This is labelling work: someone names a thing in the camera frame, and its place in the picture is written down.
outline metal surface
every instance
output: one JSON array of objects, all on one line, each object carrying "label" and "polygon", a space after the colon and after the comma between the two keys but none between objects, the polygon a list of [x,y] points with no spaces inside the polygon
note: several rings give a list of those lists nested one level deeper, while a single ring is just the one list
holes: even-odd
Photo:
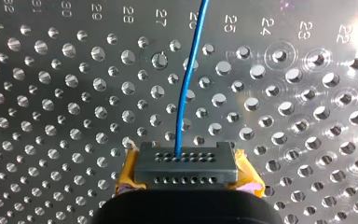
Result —
[{"label": "metal surface", "polygon": [[148,189],[224,189],[238,180],[237,165],[228,142],[216,147],[185,147],[175,158],[171,147],[142,143],[135,165],[135,182]]},{"label": "metal surface", "polygon": [[[0,0],[0,223],[88,223],[130,141],[173,147],[199,3]],[[358,223],[358,1],[207,18],[184,146],[245,148],[286,223]]]}]

